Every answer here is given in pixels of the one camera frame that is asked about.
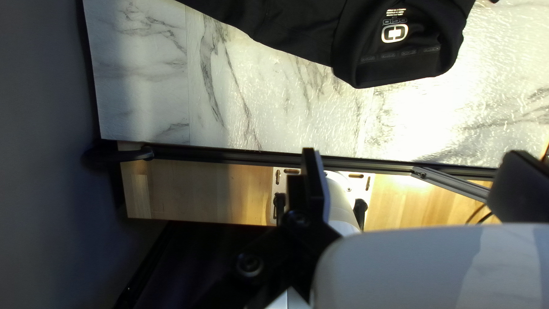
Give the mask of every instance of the gray marble veining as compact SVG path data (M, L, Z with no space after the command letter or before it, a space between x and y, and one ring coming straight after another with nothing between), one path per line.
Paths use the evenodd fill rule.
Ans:
M102 137L497 166L549 141L548 0L477 1L447 73L357 90L171 0L85 0Z

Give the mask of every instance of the black metal bracket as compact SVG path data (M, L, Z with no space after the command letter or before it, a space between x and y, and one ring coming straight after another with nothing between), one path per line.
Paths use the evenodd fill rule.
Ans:
M194 309L263 309L290 286L309 300L316 263L340 235L327 224L329 194L320 156L304 148L302 157L302 174L288 176L289 211L280 225L244 248Z

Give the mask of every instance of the black frame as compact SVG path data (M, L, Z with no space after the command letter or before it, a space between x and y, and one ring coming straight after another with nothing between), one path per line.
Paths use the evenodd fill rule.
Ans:
M230 148L213 148L201 146L180 146L144 143L141 150L105 151L93 148L87 153L94 161L122 162L137 159L165 159L194 162L211 162L226 164L261 165L271 167L301 167L300 153L272 152L260 150L240 150ZM468 180L491 180L497 169L471 167L426 162L389 161L350 157L322 156L326 170L344 170L346 172L362 172L392 175L410 175L412 167L428 167Z

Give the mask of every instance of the ogio logo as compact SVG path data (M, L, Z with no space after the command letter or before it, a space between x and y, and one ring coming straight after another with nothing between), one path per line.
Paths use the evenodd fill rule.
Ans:
M384 43L393 43L404 40L408 35L408 25L397 24L383 27L381 31L381 40Z

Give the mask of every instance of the white plastic part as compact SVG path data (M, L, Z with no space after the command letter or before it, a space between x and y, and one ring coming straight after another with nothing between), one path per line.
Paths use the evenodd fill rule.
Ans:
M313 308L542 308L548 236L545 224L504 224L342 238L317 265Z

